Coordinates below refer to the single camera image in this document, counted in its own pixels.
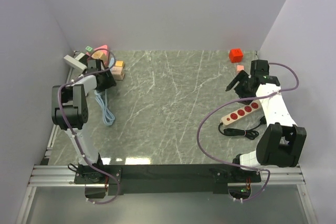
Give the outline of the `red cube plug adapter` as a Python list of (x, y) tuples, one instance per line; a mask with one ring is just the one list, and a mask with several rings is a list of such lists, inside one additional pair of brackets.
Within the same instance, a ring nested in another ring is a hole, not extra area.
[(244, 57), (244, 54), (240, 48), (231, 49), (229, 52), (229, 59), (231, 63), (241, 62)]

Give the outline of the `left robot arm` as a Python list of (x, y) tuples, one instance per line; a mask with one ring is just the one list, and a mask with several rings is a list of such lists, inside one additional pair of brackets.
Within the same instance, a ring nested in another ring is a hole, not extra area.
[(77, 79), (51, 91), (51, 118), (54, 125), (65, 131), (79, 159), (79, 165), (89, 166), (86, 176), (91, 182), (104, 179), (105, 170), (99, 152), (88, 136), (86, 123), (89, 110), (86, 95), (90, 91), (104, 92), (116, 82), (109, 68), (99, 59), (88, 60), (86, 70)]

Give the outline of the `pink cube adapter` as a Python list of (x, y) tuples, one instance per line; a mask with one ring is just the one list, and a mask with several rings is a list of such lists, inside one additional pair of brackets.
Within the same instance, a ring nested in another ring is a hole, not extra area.
[(122, 81), (124, 79), (124, 68), (123, 67), (112, 67), (112, 76), (114, 80)]

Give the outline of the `small salmon cube adapter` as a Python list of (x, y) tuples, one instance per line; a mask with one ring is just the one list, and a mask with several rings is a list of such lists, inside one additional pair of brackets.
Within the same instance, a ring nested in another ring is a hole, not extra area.
[(241, 71), (244, 71), (245, 70), (245, 67), (243, 65), (237, 65), (236, 66), (236, 72), (239, 73)]

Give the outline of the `white power strip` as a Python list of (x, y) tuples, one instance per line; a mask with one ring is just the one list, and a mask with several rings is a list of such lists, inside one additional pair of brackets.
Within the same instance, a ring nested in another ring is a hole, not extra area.
[(72, 68), (80, 72), (83, 72), (87, 69), (87, 65), (86, 65), (87, 58), (88, 58), (88, 55), (82, 52), (75, 57), (71, 57), (69, 55), (65, 55), (63, 57), (66, 64), (68, 64), (69, 66), (71, 66)]

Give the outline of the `beige red power strip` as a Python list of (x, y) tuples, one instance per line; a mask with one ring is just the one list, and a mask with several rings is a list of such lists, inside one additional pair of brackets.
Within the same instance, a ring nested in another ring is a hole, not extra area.
[(235, 110), (230, 114), (227, 114), (226, 116), (223, 116), (220, 120), (220, 123), (223, 126), (229, 126), (260, 109), (261, 109), (260, 101), (254, 100), (251, 104), (245, 105), (242, 108)]

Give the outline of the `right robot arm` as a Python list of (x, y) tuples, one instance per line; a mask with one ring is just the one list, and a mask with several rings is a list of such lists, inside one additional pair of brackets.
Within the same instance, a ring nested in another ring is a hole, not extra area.
[(238, 164), (231, 167), (230, 175), (238, 182), (253, 168), (297, 166), (307, 137), (306, 129), (292, 119), (282, 97), (285, 90), (278, 78), (270, 75), (270, 65), (267, 60), (253, 60), (250, 72), (240, 71), (226, 87), (235, 91), (238, 103), (259, 103), (267, 125), (256, 149), (236, 157)]

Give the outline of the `small orange cube adapter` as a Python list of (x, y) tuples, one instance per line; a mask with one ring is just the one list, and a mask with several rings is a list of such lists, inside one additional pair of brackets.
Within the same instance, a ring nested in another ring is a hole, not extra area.
[(115, 62), (115, 65), (114, 65), (115, 67), (119, 67), (119, 68), (124, 68), (124, 66), (125, 66), (125, 63), (124, 63), (124, 61), (122, 61), (122, 60), (117, 60), (116, 62)]

